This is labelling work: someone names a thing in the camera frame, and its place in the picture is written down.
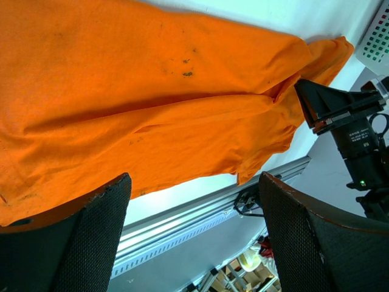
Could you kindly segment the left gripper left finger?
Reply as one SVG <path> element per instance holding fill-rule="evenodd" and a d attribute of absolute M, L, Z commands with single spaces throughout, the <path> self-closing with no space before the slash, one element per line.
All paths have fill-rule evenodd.
<path fill-rule="evenodd" d="M 1 291 L 106 291 L 131 196 L 123 173 L 1 228 Z"/>

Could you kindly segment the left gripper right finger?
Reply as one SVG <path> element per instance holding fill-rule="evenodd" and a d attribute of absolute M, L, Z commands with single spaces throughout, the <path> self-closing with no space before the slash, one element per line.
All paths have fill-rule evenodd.
<path fill-rule="evenodd" d="M 388 223 L 322 202 L 267 172 L 258 185 L 282 291 L 388 291 Z"/>

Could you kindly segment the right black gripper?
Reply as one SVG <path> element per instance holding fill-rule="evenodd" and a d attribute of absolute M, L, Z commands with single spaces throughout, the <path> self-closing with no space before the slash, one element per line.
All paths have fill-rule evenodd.
<path fill-rule="evenodd" d="M 330 131 L 349 171 L 351 189 L 388 187 L 387 148 L 384 135 L 373 130 L 372 118 L 383 110 L 376 91 L 346 92 L 300 79 L 294 85 L 309 128 Z"/>

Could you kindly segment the orange t shirt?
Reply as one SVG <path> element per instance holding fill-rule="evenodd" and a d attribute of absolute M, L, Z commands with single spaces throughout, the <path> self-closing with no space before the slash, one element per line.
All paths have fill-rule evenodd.
<path fill-rule="evenodd" d="M 295 83 L 329 85 L 353 50 L 137 1 L 2 1 L 1 225 L 122 173 L 136 197 L 244 184 L 303 123 Z"/>

